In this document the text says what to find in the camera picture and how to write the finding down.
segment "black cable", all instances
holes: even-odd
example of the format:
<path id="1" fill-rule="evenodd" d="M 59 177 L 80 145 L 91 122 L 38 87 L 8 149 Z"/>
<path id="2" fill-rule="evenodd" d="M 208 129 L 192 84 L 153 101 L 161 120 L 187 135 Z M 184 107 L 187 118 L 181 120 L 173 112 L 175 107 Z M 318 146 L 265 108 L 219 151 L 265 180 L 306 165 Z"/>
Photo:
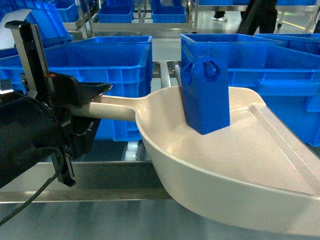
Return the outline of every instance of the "black cable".
<path id="1" fill-rule="evenodd" d="M 0 221 L 0 227 L 5 224 L 6 222 L 8 222 L 10 219 L 12 219 L 15 215 L 17 215 L 18 213 L 20 213 L 23 209 L 25 209 L 29 204 L 31 204 L 47 187 L 50 183 L 52 183 L 57 177 L 58 175 L 62 172 L 62 170 L 64 169 L 65 166 L 65 161 L 64 161 L 64 157 L 63 154 L 61 152 L 61 150 L 59 148 L 55 148 L 55 147 L 42 147 L 39 148 L 39 150 L 52 150 L 55 154 L 57 159 L 61 161 L 59 169 L 57 169 L 54 173 L 54 175 L 50 178 L 48 178 L 48 180 L 39 188 L 38 191 L 36 191 L 27 201 L 25 201 L 22 205 L 18 206 L 15 210 L 13 210 L 9 215 L 5 216 L 1 221 Z"/>

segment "blue plastic bin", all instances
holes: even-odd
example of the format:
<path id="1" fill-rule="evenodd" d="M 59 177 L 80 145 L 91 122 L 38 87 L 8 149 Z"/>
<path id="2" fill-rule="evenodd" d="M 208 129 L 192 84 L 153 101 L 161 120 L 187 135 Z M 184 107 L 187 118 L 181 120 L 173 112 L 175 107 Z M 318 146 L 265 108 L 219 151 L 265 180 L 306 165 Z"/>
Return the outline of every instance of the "blue plastic bin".
<path id="1" fill-rule="evenodd" d="M 197 48 L 212 44 L 270 44 L 285 47 L 282 41 L 265 37 L 250 36 L 244 34 L 181 34 L 182 45 L 192 45 Z"/>
<path id="2" fill-rule="evenodd" d="M 105 6 L 98 12 L 100 23 L 131 23 L 134 9 L 131 6 Z"/>
<path id="3" fill-rule="evenodd" d="M 320 33 L 256 34 L 257 37 L 281 41 L 284 47 L 311 54 L 320 54 Z"/>
<path id="4" fill-rule="evenodd" d="M 31 9 L 26 20 L 38 25 L 41 39 L 70 36 L 54 4 L 28 0 L 15 0 L 15 3 L 18 9 Z"/>
<path id="5" fill-rule="evenodd" d="M 317 0 L 278 0 L 276 4 L 278 6 L 313 6 Z"/>
<path id="6" fill-rule="evenodd" d="M 75 41 L 71 44 L 132 44 L 134 48 L 135 44 L 149 45 L 150 50 L 148 52 L 146 61 L 146 74 L 147 79 L 152 79 L 153 76 L 153 60 L 152 60 L 152 36 L 97 36 L 88 38 L 85 40 Z"/>
<path id="7" fill-rule="evenodd" d="M 72 44 L 105 44 L 105 43 L 131 43 L 151 44 L 152 36 L 96 36 L 85 40 L 75 41 Z"/>
<path id="8" fill-rule="evenodd" d="M 255 90 L 303 142 L 320 147 L 320 56 L 254 43 L 183 45 L 182 67 L 200 56 L 225 65 L 230 86 Z"/>
<path id="9" fill-rule="evenodd" d="M 7 14 L 19 9 L 15 0 L 0 0 L 0 21 Z"/>
<path id="10" fill-rule="evenodd" d="M 250 0 L 233 0 L 233 5 L 248 5 Z"/>
<path id="11" fill-rule="evenodd" d="M 232 5 L 234 4 L 234 2 L 233 0 L 200 0 L 199 4 L 221 6 L 221 5 Z"/>
<path id="12" fill-rule="evenodd" d="M 153 23 L 185 23 L 184 6 L 156 6 L 152 9 Z"/>
<path id="13" fill-rule="evenodd" d="M 285 6 L 288 5 L 288 0 L 277 0 L 276 1 L 277 6 Z"/>
<path id="14" fill-rule="evenodd" d="M 134 7 L 134 0 L 105 0 L 101 8 L 104 7 Z"/>
<path id="15" fill-rule="evenodd" d="M 56 37 L 52 39 L 45 39 L 42 41 L 42 45 L 44 48 L 51 48 L 54 46 L 70 43 L 73 38 L 74 38 L 73 36 L 67 36 L 67 37 Z M 11 57 L 14 55 L 18 55 L 18 50 L 15 47 L 0 49 L 0 59 Z"/>
<path id="16" fill-rule="evenodd" d="M 110 83 L 108 95 L 136 98 L 151 91 L 150 50 L 150 44 L 66 44 L 44 53 L 51 72 L 74 76 L 81 83 Z M 0 59 L 0 79 L 11 79 L 15 90 L 24 89 L 23 72 L 18 56 Z M 103 120 L 96 138 L 137 141 L 141 136 L 134 122 Z"/>
<path id="17" fill-rule="evenodd" d="M 64 23 L 74 23 L 78 20 L 78 8 L 74 0 L 52 0 L 49 3 L 55 4 Z"/>

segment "white scoop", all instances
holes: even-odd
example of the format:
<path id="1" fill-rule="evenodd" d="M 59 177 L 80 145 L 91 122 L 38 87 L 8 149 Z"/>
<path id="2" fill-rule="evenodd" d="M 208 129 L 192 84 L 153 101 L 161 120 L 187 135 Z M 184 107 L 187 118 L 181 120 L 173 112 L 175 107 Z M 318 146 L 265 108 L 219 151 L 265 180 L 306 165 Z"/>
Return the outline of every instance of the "white scoop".
<path id="1" fill-rule="evenodd" d="M 180 87 L 142 98 L 102 96 L 77 116 L 136 121 L 167 192 L 187 209 L 238 227 L 320 236 L 320 160 L 247 88 L 229 88 L 231 125 L 201 135 Z"/>

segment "blue plastic object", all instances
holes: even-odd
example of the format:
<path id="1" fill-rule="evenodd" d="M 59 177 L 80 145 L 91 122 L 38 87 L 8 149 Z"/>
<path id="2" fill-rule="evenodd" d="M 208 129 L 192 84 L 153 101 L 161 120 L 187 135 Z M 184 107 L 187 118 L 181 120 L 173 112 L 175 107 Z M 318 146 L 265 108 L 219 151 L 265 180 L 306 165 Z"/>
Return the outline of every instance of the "blue plastic object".
<path id="1" fill-rule="evenodd" d="M 42 45 L 44 48 L 51 48 L 54 46 L 67 44 L 71 42 L 73 38 L 74 38 L 73 36 L 67 36 L 67 37 L 56 37 L 51 39 L 45 39 L 45 40 L 42 40 Z M 0 49 L 0 59 L 11 57 L 14 55 L 18 55 L 18 51 L 15 47 Z"/>
<path id="2" fill-rule="evenodd" d="M 42 40 L 70 37 L 54 4 L 28 0 L 15 0 L 9 2 L 13 3 L 13 7 L 7 8 L 8 13 L 13 9 L 31 9 L 26 20 L 31 24 L 38 25 Z"/>
<path id="3" fill-rule="evenodd" d="M 161 7 L 160 0 L 152 0 L 151 1 L 151 9 L 153 10 L 153 8 L 156 8 L 156 7 Z"/>
<path id="4" fill-rule="evenodd" d="M 248 5 L 250 0 L 233 0 L 233 5 Z"/>
<path id="5" fill-rule="evenodd" d="M 134 9 L 131 6 L 105 6 L 98 12 L 100 23 L 131 23 Z"/>
<path id="6" fill-rule="evenodd" d="M 71 43 L 47 48 L 44 53 L 51 72 L 74 76 L 81 83 L 110 83 L 108 95 L 137 98 L 151 91 L 151 47 L 138 43 Z M 20 77 L 23 72 L 18 56 L 0 59 L 0 79 L 11 79 L 15 90 L 24 89 Z M 138 141 L 141 135 L 134 122 L 102 120 L 96 139 Z"/>
<path id="7" fill-rule="evenodd" d="M 320 54 L 320 33 L 256 34 L 257 37 L 281 41 L 284 47 L 311 54 Z"/>
<path id="8" fill-rule="evenodd" d="M 182 67 L 200 56 L 219 60 L 230 86 L 255 90 L 303 142 L 320 147 L 320 56 L 255 43 L 183 45 Z"/>
<path id="9" fill-rule="evenodd" d="M 152 61 L 152 36 L 97 36 L 73 42 L 71 44 L 144 44 L 149 45 L 150 50 L 148 52 L 146 60 L 146 74 L 147 79 L 152 79 L 153 76 L 153 61 Z"/>
<path id="10" fill-rule="evenodd" d="M 233 0 L 200 0 L 199 4 L 200 5 L 216 5 L 216 6 L 232 5 Z"/>
<path id="11" fill-rule="evenodd" d="M 276 1 L 276 5 L 278 5 L 278 6 L 288 5 L 288 0 L 278 0 L 278 1 Z"/>
<path id="12" fill-rule="evenodd" d="M 227 69 L 215 60 L 194 58 L 181 70 L 187 124 L 205 135 L 230 125 Z"/>
<path id="13" fill-rule="evenodd" d="M 78 20 L 78 8 L 74 0 L 52 0 L 49 3 L 55 4 L 64 23 L 74 23 Z"/>
<path id="14" fill-rule="evenodd" d="M 133 7 L 135 5 L 134 0 L 105 0 L 101 8 L 104 7 Z"/>
<path id="15" fill-rule="evenodd" d="M 0 0 L 0 21 L 7 14 L 19 10 L 15 0 Z"/>
<path id="16" fill-rule="evenodd" d="M 153 23 L 185 23 L 184 6 L 155 6 L 152 9 Z"/>
<path id="17" fill-rule="evenodd" d="M 182 45 L 193 45 L 195 48 L 202 48 L 212 44 L 270 44 L 285 47 L 286 43 L 263 37 L 244 34 L 181 34 Z"/>
<path id="18" fill-rule="evenodd" d="M 278 0 L 276 4 L 278 6 L 313 6 L 317 0 Z"/>
<path id="19" fill-rule="evenodd" d="M 72 44 L 110 44 L 131 43 L 151 44 L 152 36 L 96 36 L 85 40 L 75 41 Z"/>

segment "hole in blue object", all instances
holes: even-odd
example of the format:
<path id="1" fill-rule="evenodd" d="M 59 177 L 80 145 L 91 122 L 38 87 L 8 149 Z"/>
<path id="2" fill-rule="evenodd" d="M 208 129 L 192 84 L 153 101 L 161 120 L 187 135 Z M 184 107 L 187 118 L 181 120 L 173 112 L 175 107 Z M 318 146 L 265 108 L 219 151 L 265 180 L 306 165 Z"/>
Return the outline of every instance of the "hole in blue object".
<path id="1" fill-rule="evenodd" d="M 219 80 L 221 70 L 212 61 L 206 61 L 203 63 L 204 79 L 207 83 L 214 83 Z"/>
<path id="2" fill-rule="evenodd" d="M 182 79 L 183 79 L 183 81 L 186 83 L 186 84 L 188 84 L 188 85 L 190 85 L 191 84 L 191 81 L 192 81 L 192 78 L 191 78 L 191 69 L 192 69 L 192 64 L 190 63 L 189 65 L 187 65 L 185 68 L 184 68 L 184 70 L 183 70 L 183 72 L 182 72 Z"/>

